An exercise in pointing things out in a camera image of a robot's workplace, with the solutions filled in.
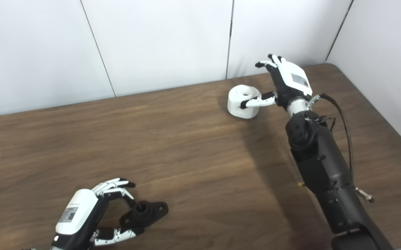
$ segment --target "qr code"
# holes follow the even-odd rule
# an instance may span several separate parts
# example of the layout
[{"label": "qr code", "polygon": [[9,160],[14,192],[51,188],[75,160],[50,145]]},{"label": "qr code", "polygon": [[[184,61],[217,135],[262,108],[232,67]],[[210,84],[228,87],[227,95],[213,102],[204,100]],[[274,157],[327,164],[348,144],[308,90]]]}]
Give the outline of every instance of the qr code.
[{"label": "qr code", "polygon": [[291,73],[291,77],[293,78],[294,82],[297,82],[301,85],[304,85],[305,87],[308,87],[308,82],[306,79],[304,79],[296,74],[293,74],[293,73]]},{"label": "qr code", "polygon": [[77,212],[78,207],[67,207],[62,216],[60,217],[59,223],[70,223]]}]

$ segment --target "tabletop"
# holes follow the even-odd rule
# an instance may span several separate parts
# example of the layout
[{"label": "tabletop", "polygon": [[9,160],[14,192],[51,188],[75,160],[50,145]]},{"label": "tabletop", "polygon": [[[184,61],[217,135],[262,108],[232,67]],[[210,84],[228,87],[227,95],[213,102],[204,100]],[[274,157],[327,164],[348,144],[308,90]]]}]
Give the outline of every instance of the tabletop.
[{"label": "tabletop", "polygon": [[[367,211],[401,247],[401,137],[329,64],[305,67],[314,93],[338,101],[351,129],[355,183],[374,195]],[[329,249],[333,235],[300,174],[287,113],[249,120],[227,111],[238,85],[273,90],[268,74],[0,116],[0,250],[49,249],[74,192],[123,177],[137,200],[165,201],[144,234],[103,249]],[[318,114],[339,117],[327,101]],[[340,119],[334,136],[347,157]],[[102,226],[127,212],[113,201]]]}]

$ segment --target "cable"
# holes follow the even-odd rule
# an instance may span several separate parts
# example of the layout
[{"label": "cable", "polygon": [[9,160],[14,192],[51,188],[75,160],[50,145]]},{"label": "cable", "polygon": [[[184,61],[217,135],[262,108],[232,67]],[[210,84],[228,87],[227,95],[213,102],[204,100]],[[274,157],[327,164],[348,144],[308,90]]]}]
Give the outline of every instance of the cable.
[{"label": "cable", "polygon": [[330,132],[333,132],[333,128],[335,127],[336,124],[336,117],[331,117],[329,119],[333,119],[332,126],[330,127]]},{"label": "cable", "polygon": [[343,124],[344,124],[344,128],[345,128],[345,133],[347,135],[348,157],[349,157],[349,161],[350,161],[349,165],[350,165],[351,179],[353,180],[353,177],[354,177],[354,174],[353,174],[353,164],[354,164],[354,161],[353,161],[353,146],[351,144],[351,135],[350,135],[350,130],[348,128],[347,119],[346,119],[346,117],[344,115],[344,112],[342,111],[342,109],[340,108],[338,103],[333,98],[331,98],[330,96],[328,96],[328,95],[326,95],[324,93],[322,93],[319,96],[321,96],[321,98],[323,98],[323,99],[329,101],[330,103],[332,103],[338,109],[338,112],[341,115],[341,118],[342,118],[342,121],[343,121]]}]

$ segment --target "metal connector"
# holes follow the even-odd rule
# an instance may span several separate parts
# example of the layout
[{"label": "metal connector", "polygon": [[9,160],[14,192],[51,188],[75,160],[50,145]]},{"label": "metal connector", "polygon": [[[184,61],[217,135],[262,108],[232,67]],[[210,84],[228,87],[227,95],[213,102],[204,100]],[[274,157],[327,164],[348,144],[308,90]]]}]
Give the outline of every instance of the metal connector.
[{"label": "metal connector", "polygon": [[364,198],[365,201],[368,201],[370,203],[375,202],[375,199],[373,198],[372,195],[364,192],[362,189],[360,189],[359,187],[355,187],[354,190],[356,191],[356,193],[361,196],[362,198]]},{"label": "metal connector", "polygon": [[320,95],[315,95],[310,101],[307,102],[307,107],[311,108],[321,98]]}]

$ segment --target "black flanged bracket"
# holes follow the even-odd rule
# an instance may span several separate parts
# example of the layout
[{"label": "black flanged bracket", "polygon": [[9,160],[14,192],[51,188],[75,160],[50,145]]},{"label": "black flanged bracket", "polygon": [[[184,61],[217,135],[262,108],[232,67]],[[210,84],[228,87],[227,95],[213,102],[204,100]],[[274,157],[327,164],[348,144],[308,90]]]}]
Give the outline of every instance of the black flanged bracket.
[{"label": "black flanged bracket", "polygon": [[122,228],[147,227],[168,214],[165,202],[138,201],[130,212],[120,218]]}]

